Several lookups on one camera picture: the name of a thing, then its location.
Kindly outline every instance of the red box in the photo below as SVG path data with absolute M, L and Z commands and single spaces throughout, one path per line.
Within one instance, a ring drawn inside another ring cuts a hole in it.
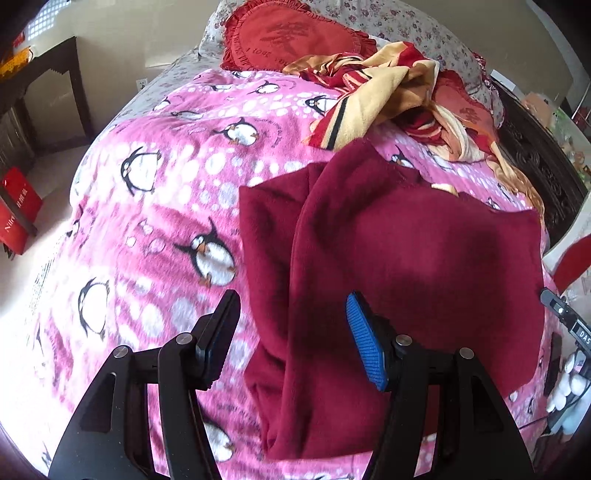
M 34 222 L 43 200 L 33 190 L 19 169 L 11 168 L 2 179 L 2 186 L 17 203 L 24 216 Z M 22 255 L 25 251 L 27 236 L 27 232 L 17 222 L 14 215 L 3 203 L 0 203 L 0 242 L 16 254 Z

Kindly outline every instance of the electrical outlet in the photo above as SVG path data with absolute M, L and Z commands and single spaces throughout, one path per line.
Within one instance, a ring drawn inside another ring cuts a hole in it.
M 148 79 L 139 79 L 135 81 L 135 85 L 138 88 L 138 92 L 141 92 L 148 86 Z

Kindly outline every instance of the red object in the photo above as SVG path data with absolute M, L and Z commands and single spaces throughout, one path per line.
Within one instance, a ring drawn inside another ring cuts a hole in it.
M 343 51 L 367 58 L 374 40 L 310 11 L 298 0 L 250 0 L 226 22 L 226 70 L 276 70 L 305 55 Z
M 553 275 L 556 288 L 562 294 L 572 282 L 591 267 L 591 235 L 571 245 L 564 253 Z
M 535 211 L 432 189 L 358 139 L 327 164 L 241 187 L 240 228 L 261 337 L 245 379 L 268 459 L 378 441 L 388 395 L 349 330 L 352 290 L 427 348 L 472 348 L 503 396 L 532 378 L 544 326 Z
M 2 180 L 2 186 L 20 207 L 25 217 L 34 222 L 43 201 L 24 175 L 13 167 Z M 16 254 L 22 255 L 27 242 L 27 232 L 3 203 L 0 203 L 0 228 L 0 242 Z

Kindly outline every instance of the black device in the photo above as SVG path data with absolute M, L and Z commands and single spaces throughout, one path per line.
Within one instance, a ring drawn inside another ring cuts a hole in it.
M 500 393 L 474 353 L 429 351 L 374 315 L 360 293 L 347 317 L 368 377 L 391 391 L 383 435 L 363 480 L 413 478 L 431 384 L 441 388 L 436 454 L 423 479 L 529 480 L 528 452 Z M 64 433 L 51 480 L 164 480 L 150 448 L 147 384 L 159 385 L 164 447 L 173 480 L 222 480 L 203 427 L 195 389 L 219 378 L 240 299 L 227 290 L 214 313 L 163 347 L 113 350 Z
M 574 337 L 578 349 L 585 354 L 585 362 L 581 367 L 579 375 L 585 377 L 587 380 L 591 380 L 591 329 L 589 329 L 589 325 L 587 325 L 587 323 L 581 318 L 581 315 L 575 312 L 565 300 L 561 299 L 547 288 L 542 289 L 542 292 L 540 293 L 540 301 L 558 317 L 560 323 L 562 323 L 569 330 L 572 337 Z M 566 397 L 567 406 L 572 405 L 576 401 L 576 398 L 577 396 L 572 393 Z M 548 426 L 546 427 L 545 433 L 552 431 L 552 428 L 558 423 L 567 410 L 568 408 L 563 408 L 560 411 L 556 410 L 548 415 Z

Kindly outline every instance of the window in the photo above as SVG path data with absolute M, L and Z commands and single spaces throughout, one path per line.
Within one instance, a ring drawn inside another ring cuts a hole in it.
M 56 19 L 56 15 L 59 11 L 70 5 L 70 0 L 49 0 L 38 15 L 31 20 L 25 29 L 25 35 L 27 40 L 31 40 L 36 36 L 42 34 L 45 30 L 49 30 L 53 27 L 53 22 Z

